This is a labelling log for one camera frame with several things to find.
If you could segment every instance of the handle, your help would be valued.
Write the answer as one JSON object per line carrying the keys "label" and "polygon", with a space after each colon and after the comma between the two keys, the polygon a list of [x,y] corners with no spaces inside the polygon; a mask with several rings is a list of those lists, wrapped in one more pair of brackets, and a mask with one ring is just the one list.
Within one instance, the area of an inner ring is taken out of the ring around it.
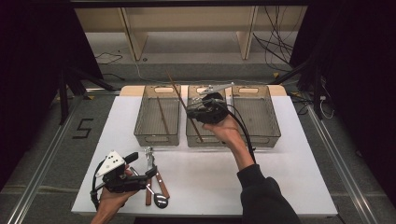
{"label": "handle", "polygon": [[[151,188],[151,178],[146,183]],[[151,192],[148,189],[146,189],[146,205],[151,205]]]}
{"label": "handle", "polygon": [[158,168],[157,168],[156,176],[157,176],[157,181],[158,181],[158,184],[160,185],[161,191],[163,192],[163,196],[165,196],[165,198],[167,198],[167,199],[170,198],[168,189],[166,188],[165,183],[163,183],[163,178],[161,177],[160,172],[158,171]]}

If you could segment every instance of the human hand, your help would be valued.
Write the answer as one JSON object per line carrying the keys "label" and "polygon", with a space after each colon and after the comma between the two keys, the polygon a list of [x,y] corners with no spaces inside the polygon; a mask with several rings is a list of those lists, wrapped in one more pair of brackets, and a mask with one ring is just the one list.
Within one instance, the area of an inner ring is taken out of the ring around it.
{"label": "human hand", "polygon": [[217,124],[204,124],[203,129],[212,132],[220,141],[228,144],[231,140],[241,138],[238,131],[238,123],[236,120],[227,115],[227,117]]}
{"label": "human hand", "polygon": [[[125,174],[132,175],[133,173],[128,168],[129,165],[125,165]],[[91,224],[108,223],[117,214],[119,209],[123,207],[128,199],[137,192],[138,190],[124,193],[111,193],[108,189],[102,188],[99,208]]]}
{"label": "human hand", "polygon": [[238,123],[236,120],[227,115],[227,117],[217,124],[204,124],[203,129],[209,130],[225,144],[233,153],[236,164],[239,170],[243,170],[251,164],[254,164],[253,159],[248,153],[245,142],[238,131]]}

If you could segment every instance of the black sleeve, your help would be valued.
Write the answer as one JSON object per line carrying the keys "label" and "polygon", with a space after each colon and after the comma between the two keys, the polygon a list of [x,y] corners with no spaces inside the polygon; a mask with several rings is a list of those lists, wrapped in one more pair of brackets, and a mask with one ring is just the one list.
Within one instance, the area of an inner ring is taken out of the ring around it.
{"label": "black sleeve", "polygon": [[301,223],[272,177],[265,178],[258,164],[238,172],[242,185],[243,223]]}

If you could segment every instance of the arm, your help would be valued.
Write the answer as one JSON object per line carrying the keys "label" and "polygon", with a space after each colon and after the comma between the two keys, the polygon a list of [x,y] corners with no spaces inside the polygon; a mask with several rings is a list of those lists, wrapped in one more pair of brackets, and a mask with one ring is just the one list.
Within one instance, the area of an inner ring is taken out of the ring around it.
{"label": "arm", "polygon": [[204,124],[203,128],[214,133],[220,141],[226,144],[233,153],[239,170],[254,164],[247,151],[245,142],[238,132],[238,124],[230,115],[217,124]]}
{"label": "arm", "polygon": [[279,185],[272,177],[264,177],[245,146],[237,122],[229,115],[218,124],[204,124],[233,153],[242,185],[243,223],[301,223]]}
{"label": "arm", "polygon": [[[125,174],[132,175],[132,172],[127,169],[129,165],[125,166]],[[110,193],[106,188],[102,189],[100,196],[100,203],[96,215],[93,217],[91,224],[106,224],[119,211],[121,207],[128,201],[128,199],[136,194],[137,191],[130,191],[124,193]]]}

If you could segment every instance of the white table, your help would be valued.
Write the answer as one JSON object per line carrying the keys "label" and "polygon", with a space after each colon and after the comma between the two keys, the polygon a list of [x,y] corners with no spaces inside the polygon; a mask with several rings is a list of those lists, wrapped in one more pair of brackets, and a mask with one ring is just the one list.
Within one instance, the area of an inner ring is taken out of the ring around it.
{"label": "white table", "polygon": [[[337,214],[288,96],[273,96],[273,104],[282,136],[274,148],[258,148],[256,161],[265,176],[273,177],[282,194],[300,217],[333,217]],[[134,137],[134,125],[141,97],[118,96],[82,182],[72,212],[93,215],[90,198],[92,177],[98,163],[110,150],[122,157],[139,152],[131,163],[139,174],[147,171],[144,150]],[[186,114],[181,109],[180,144],[155,147],[154,155],[163,181],[170,193],[169,205],[160,209],[153,203],[145,206],[146,191],[130,199],[119,214],[136,217],[238,217],[242,215],[241,186],[237,167],[226,147],[195,148],[187,146]],[[160,188],[153,178],[153,189]]]}

